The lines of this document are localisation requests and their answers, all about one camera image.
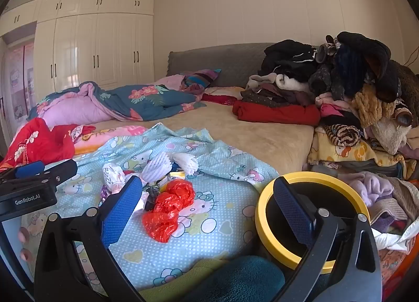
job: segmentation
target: teal towel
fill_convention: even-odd
[[[181,302],[270,302],[285,284],[281,269],[257,256],[239,257],[200,283]]]

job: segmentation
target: white wardrobe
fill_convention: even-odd
[[[0,35],[37,21],[35,99],[94,81],[103,89],[154,81],[154,0],[35,0],[0,17]]]
[[[94,81],[113,89],[154,81],[152,16],[99,13],[38,23],[34,84],[37,100]]]

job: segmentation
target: blue gripper pad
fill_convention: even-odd
[[[15,177],[16,178],[26,178],[33,175],[37,175],[43,172],[45,165],[40,160],[28,165],[20,166],[16,169]]]
[[[106,249],[121,237],[142,195],[141,179],[132,176],[121,192],[110,195],[99,208],[102,221],[101,241]]]
[[[274,198],[297,241],[310,249],[314,242],[316,219],[284,177],[274,182]]]

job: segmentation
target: hello kitty bedsheet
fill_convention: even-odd
[[[160,286],[187,272],[200,259],[238,254],[256,234],[255,205],[261,190],[278,176],[276,170],[250,154],[215,141],[206,129],[173,132],[157,124],[141,136],[115,137],[97,151],[75,157],[78,174],[58,187],[58,203],[22,217],[22,226],[30,234],[24,248],[32,252],[33,260],[28,262],[31,272],[50,213],[77,216],[98,206],[104,162],[141,172],[161,151],[188,152],[197,157],[198,171],[187,176],[195,200],[180,212],[179,227],[168,243],[150,238],[140,218],[129,220],[118,243],[109,247],[127,278],[138,290]],[[83,245],[76,246],[92,287],[102,292]]]

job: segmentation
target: gray headboard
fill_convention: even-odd
[[[243,43],[170,52],[167,76],[183,71],[221,69],[212,87],[246,87],[249,76],[257,74],[266,47],[274,43]]]

